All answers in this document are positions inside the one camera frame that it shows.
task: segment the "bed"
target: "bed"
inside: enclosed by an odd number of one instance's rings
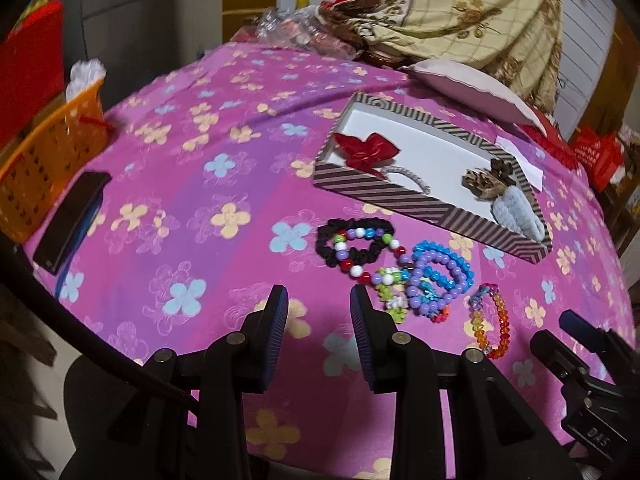
[[[545,172],[538,202],[553,253],[532,265],[315,188],[313,161],[356,89],[421,107],[490,142],[498,135],[512,140]],[[276,377],[265,395],[244,399],[252,453],[333,476],[388,475],[395,398],[368,390],[348,308],[353,282],[314,251],[316,228],[329,218],[386,218],[405,244],[443,244],[470,262],[476,283],[498,283],[512,345],[497,367],[560,442],[569,440],[560,428],[566,409],[560,384],[530,354],[532,334],[551,330],[601,378],[606,370],[598,359],[559,330],[559,314],[572,308],[634,340],[620,264],[585,175],[403,73],[229,43],[157,78],[107,117],[118,136],[86,169],[109,171],[113,181],[60,301],[142,364],[159,348],[206,348],[263,308],[273,283],[284,284],[289,317]],[[50,216],[26,244],[29,256]],[[383,256],[380,265],[391,266],[392,255]],[[34,273],[54,291],[54,277],[38,267]],[[492,327],[497,319],[489,311]],[[476,345],[462,299],[444,323],[409,315],[401,327],[439,350]],[[452,464],[450,449],[447,459]]]

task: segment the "pink pillow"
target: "pink pillow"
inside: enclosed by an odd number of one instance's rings
[[[441,57],[426,59],[408,70],[416,79],[476,112],[498,121],[535,126],[546,137],[545,128],[533,110],[484,72]]]

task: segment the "red bow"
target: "red bow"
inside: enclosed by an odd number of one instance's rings
[[[357,137],[345,134],[334,134],[335,142],[338,143],[349,158],[347,166],[354,170],[370,173],[378,178],[385,178],[379,171],[373,169],[376,162],[382,162],[394,158],[400,150],[382,135],[374,132],[367,137],[364,142]]]

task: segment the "orange plastic basket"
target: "orange plastic basket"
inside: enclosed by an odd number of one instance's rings
[[[0,230],[14,242],[28,240],[74,174],[107,145],[106,128],[91,122],[104,121],[101,85],[38,124],[0,168]]]

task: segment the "orange beaded bracelet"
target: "orange beaded bracelet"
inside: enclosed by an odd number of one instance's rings
[[[486,293],[489,293],[489,296],[493,298],[495,307],[498,310],[498,317],[500,318],[500,341],[497,348],[489,344],[489,340],[484,333],[482,297]],[[490,359],[499,359],[505,355],[509,349],[509,316],[504,305],[504,300],[500,296],[498,285],[495,283],[483,283],[480,285],[478,291],[469,299],[469,307],[471,311],[471,327],[480,349]]]

